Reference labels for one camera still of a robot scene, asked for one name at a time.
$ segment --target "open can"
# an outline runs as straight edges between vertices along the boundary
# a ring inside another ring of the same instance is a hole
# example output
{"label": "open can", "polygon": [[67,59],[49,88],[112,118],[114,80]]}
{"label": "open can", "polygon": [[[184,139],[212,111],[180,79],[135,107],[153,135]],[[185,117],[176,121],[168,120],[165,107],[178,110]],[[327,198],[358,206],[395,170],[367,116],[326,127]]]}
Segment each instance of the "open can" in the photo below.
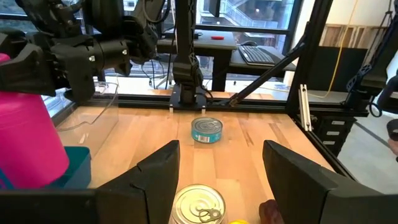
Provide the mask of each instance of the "open can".
{"label": "open can", "polygon": [[220,224],[225,210],[225,201],[218,191],[194,184],[175,195],[172,218],[175,224]]}

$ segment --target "metal bracket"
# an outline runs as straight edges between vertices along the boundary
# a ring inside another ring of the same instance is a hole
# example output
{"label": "metal bracket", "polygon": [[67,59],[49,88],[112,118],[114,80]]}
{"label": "metal bracket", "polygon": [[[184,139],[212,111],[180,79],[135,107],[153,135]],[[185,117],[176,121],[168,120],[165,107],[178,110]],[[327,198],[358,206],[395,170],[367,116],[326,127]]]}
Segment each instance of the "metal bracket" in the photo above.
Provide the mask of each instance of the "metal bracket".
{"label": "metal bracket", "polygon": [[312,131],[310,104],[308,102],[307,85],[300,84],[298,90],[298,99],[300,100],[300,119],[301,125],[305,131]]}

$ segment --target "desk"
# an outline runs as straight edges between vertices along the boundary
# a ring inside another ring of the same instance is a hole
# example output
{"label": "desk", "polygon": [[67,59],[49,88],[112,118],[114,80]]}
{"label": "desk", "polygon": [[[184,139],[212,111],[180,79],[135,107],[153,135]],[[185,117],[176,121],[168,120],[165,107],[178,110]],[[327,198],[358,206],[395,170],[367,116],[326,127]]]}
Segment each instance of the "desk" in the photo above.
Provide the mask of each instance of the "desk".
{"label": "desk", "polygon": [[[154,94],[168,92],[153,91]],[[215,93],[229,97],[228,93]],[[270,95],[251,95],[269,99]],[[85,116],[90,108],[83,108]],[[273,198],[262,161],[265,139],[274,140],[331,169],[327,161],[286,114],[206,112],[224,124],[223,137],[214,144],[191,138],[191,122],[200,113],[167,110],[119,109],[119,123],[96,153],[90,187],[119,176],[172,139],[180,141],[178,189],[206,184],[226,201],[224,224],[237,219],[259,223],[259,205]]]}
{"label": "desk", "polygon": [[[233,50],[237,49],[236,42],[232,32],[196,30],[203,35],[194,41],[195,54],[199,56],[214,57],[213,61],[213,82],[211,89],[213,91],[225,91],[226,74],[229,61]],[[224,40],[212,40],[211,36],[223,36]],[[173,53],[177,50],[171,46],[171,39],[159,40],[157,43],[158,53]]]}
{"label": "desk", "polygon": [[[259,46],[260,48],[267,51],[267,53],[272,57],[275,63],[280,62],[285,56],[283,56],[274,47]],[[262,75],[264,72],[272,68],[272,66],[258,66],[258,65],[248,65],[239,50],[234,50],[231,56],[231,62],[229,63],[228,73],[246,74],[246,75]],[[296,66],[290,63],[285,67],[284,71],[295,71]]]}

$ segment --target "yellow cable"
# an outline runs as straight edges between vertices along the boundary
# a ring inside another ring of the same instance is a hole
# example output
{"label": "yellow cable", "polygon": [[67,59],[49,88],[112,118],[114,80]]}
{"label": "yellow cable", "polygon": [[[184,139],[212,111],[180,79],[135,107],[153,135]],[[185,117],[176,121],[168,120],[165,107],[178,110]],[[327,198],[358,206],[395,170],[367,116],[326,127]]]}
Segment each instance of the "yellow cable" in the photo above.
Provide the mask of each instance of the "yellow cable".
{"label": "yellow cable", "polygon": [[354,16],[354,13],[355,13],[357,4],[358,4],[358,0],[355,0],[354,9],[353,9],[353,11],[351,12],[351,15],[350,15],[350,17],[349,17],[349,21],[348,21],[348,24],[347,24],[347,28],[346,28],[346,30],[344,31],[343,38],[342,38],[342,40],[341,40],[340,50],[339,50],[339,52],[338,52],[337,62],[336,62],[336,66],[335,66],[335,71],[333,72],[333,76],[332,76],[332,78],[331,78],[331,82],[330,82],[330,85],[329,85],[329,89],[328,89],[328,91],[326,92],[325,95],[323,95],[323,96],[312,95],[312,96],[314,96],[314,97],[326,98],[326,97],[329,95],[329,93],[330,93],[331,87],[333,86],[333,82],[335,81],[335,77],[336,77],[336,73],[337,73],[337,68],[338,68],[339,63],[340,63],[341,52],[343,51],[343,44],[344,44],[344,40],[345,40],[346,35],[347,35],[347,30],[348,30],[348,28],[349,28],[349,25],[351,24],[351,20],[353,19],[353,16]]}

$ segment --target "computer mouse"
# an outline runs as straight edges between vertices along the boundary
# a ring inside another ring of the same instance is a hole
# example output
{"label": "computer mouse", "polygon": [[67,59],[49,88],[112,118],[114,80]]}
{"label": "computer mouse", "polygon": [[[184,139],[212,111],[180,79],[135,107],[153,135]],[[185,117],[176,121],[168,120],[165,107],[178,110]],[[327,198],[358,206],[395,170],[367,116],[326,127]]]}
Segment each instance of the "computer mouse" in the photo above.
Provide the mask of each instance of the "computer mouse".
{"label": "computer mouse", "polygon": [[257,43],[251,40],[245,41],[241,44],[242,46],[257,46]]}

